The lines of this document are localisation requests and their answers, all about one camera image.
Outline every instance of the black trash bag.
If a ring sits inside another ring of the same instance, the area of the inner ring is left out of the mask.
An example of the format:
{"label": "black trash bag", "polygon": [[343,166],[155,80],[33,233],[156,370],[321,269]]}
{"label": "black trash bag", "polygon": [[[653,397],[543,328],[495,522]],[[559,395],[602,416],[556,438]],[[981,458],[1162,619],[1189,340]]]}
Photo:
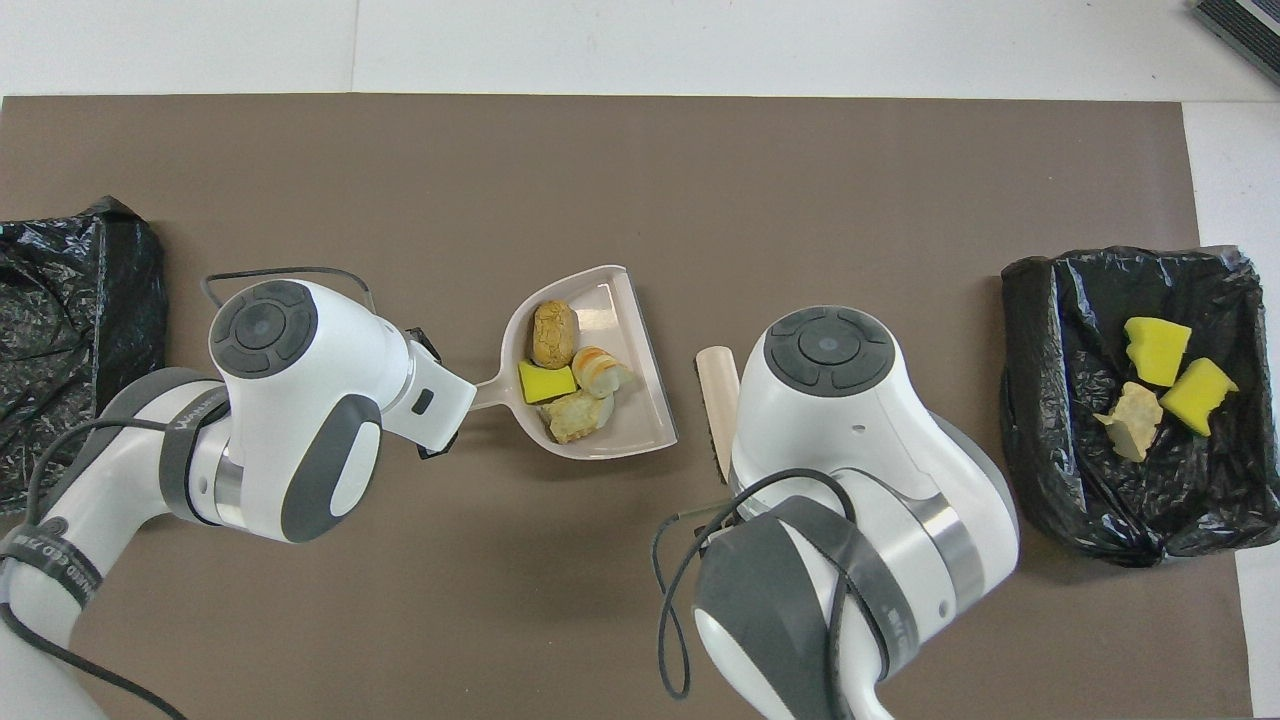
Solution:
{"label": "black trash bag", "polygon": [[[1247,258],[1111,247],[1028,258],[1001,277],[1005,457],[1037,528],[1130,568],[1280,538],[1262,287]],[[1139,382],[1124,332],[1139,315],[1190,327],[1181,370],[1208,357],[1240,388],[1210,416],[1207,438],[1166,411],[1140,464],[1120,457],[1093,418]]]}
{"label": "black trash bag", "polygon": [[[164,366],[160,241],[114,197],[79,215],[0,223],[0,512],[36,460],[124,386]],[[84,438],[51,460],[41,496]]]}

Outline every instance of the yellow sponge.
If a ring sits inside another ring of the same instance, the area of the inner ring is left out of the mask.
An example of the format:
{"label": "yellow sponge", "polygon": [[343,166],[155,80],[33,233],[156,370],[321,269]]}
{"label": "yellow sponge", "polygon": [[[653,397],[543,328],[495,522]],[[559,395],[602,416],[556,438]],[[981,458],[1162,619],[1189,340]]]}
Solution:
{"label": "yellow sponge", "polygon": [[1174,384],[1192,329],[1160,318],[1129,318],[1124,332],[1129,336],[1125,351],[1138,377],[1155,386]]}
{"label": "yellow sponge", "polygon": [[1228,392],[1239,392],[1231,378],[1208,357],[1193,360],[1183,377],[1160,398],[1178,419],[1197,433],[1208,437],[1208,414],[1213,411]]}
{"label": "yellow sponge", "polygon": [[573,370],[564,365],[559,370],[539,368],[529,360],[520,361],[520,387],[525,391],[525,402],[532,405],[552,397],[568,395],[577,389]]}

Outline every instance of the circular button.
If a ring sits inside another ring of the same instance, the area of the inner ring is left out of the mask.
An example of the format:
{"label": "circular button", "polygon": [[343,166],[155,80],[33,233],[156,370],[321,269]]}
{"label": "circular button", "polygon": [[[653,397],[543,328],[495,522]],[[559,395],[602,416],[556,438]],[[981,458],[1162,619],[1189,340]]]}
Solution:
{"label": "circular button", "polygon": [[858,355],[858,329],[833,316],[813,320],[800,331],[800,352],[822,365],[840,365]]}
{"label": "circular button", "polygon": [[262,350],[284,333],[284,313],[270,302],[255,302],[236,315],[236,341]]}
{"label": "circular button", "polygon": [[785,338],[785,341],[786,342],[777,342],[769,348],[769,357],[773,360],[773,364],[777,365],[778,370],[782,370],[785,375],[805,387],[818,384],[818,366],[805,359],[805,356],[800,352],[796,352],[794,340]]}

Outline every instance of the dustpan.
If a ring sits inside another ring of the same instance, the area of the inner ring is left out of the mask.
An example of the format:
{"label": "dustpan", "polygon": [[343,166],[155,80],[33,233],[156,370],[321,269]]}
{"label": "dustpan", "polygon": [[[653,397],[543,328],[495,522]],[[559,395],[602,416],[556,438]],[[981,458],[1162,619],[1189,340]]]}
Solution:
{"label": "dustpan", "polygon": [[[564,445],[552,438],[538,409],[525,402],[520,387],[518,364],[529,357],[534,310],[548,300],[563,300],[573,309],[577,347],[602,347],[636,375],[635,382],[614,395],[613,415],[604,428]],[[611,460],[676,443],[671,406],[626,268],[600,265],[584,270],[539,290],[520,305],[502,337],[498,374],[476,387],[471,410],[495,405],[506,405],[544,450],[573,460]]]}

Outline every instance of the brown mat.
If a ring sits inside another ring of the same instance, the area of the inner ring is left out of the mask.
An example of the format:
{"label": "brown mat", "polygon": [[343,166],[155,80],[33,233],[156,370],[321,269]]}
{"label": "brown mat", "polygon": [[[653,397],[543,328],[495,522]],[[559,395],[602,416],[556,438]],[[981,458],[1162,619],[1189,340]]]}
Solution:
{"label": "brown mat", "polygon": [[[998,459],[1001,268],[1197,245],[1172,104],[6,99],[0,217],[104,193],[165,241],[170,363],[201,369],[207,273],[353,270],[479,382],[526,295],[627,265],[682,433],[573,462],[493,409],[433,461],[389,439],[365,503],[308,546],[148,524],[74,647],[196,719],[750,717],[699,647],[685,703],[655,670],[649,538],[724,493],[694,354],[741,363],[790,310],[860,307],[897,334],[924,402]],[[901,717],[1248,715],[1233,559],[1120,570],[1024,528],[1018,574],[882,697]]]}

